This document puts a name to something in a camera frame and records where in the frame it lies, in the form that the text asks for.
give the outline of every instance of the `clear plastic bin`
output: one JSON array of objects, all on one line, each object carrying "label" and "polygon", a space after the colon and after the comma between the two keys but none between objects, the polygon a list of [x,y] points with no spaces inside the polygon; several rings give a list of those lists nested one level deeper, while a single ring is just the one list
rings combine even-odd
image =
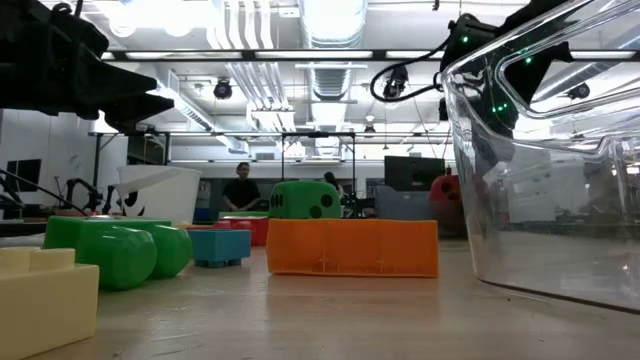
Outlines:
[{"label": "clear plastic bin", "polygon": [[[640,89],[632,84],[640,71],[629,75],[640,70],[629,61],[640,49],[639,8],[638,0],[569,2],[443,74],[481,280],[640,310]],[[508,84],[511,64],[598,34],[591,48],[599,50],[553,64],[547,78],[556,82],[545,80],[534,99],[597,70],[585,80],[594,96],[529,105]]]}]

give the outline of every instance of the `man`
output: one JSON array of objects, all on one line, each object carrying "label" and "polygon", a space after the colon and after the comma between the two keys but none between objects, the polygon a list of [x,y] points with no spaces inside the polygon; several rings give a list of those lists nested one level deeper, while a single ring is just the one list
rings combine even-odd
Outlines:
[{"label": "man", "polygon": [[236,167],[238,178],[231,180],[222,191],[224,201],[231,211],[250,211],[260,201],[258,185],[249,180],[249,164],[242,162]]}]

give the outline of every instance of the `black shirt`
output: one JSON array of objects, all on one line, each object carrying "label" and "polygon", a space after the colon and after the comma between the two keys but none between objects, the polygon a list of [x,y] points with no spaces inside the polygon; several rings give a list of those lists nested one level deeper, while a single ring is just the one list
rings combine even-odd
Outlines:
[{"label": "black shirt", "polygon": [[252,180],[234,179],[225,185],[222,195],[239,208],[249,205],[253,200],[260,198],[258,185]]}]

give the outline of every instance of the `person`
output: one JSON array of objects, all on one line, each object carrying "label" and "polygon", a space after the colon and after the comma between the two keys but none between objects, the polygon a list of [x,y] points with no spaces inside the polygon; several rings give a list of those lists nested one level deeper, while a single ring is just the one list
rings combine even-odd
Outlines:
[{"label": "person", "polygon": [[241,162],[236,167],[238,178],[225,185],[222,195],[231,211],[251,211],[260,201],[258,185],[249,179],[249,164]]},{"label": "person", "polygon": [[324,181],[333,185],[336,188],[336,190],[338,190],[338,194],[340,195],[340,198],[344,196],[344,190],[342,189],[342,186],[338,184],[338,180],[336,180],[336,176],[331,171],[327,171],[326,173],[324,173]]}]

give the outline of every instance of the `lego stud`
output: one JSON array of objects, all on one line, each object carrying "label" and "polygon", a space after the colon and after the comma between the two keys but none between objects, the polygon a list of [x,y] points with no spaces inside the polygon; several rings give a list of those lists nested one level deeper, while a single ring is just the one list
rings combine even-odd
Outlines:
[{"label": "lego stud", "polygon": [[35,246],[20,246],[0,249],[0,270],[9,272],[28,272],[31,253],[38,250]]},{"label": "lego stud", "polygon": [[35,250],[31,253],[29,271],[71,269],[75,255],[74,249]]}]

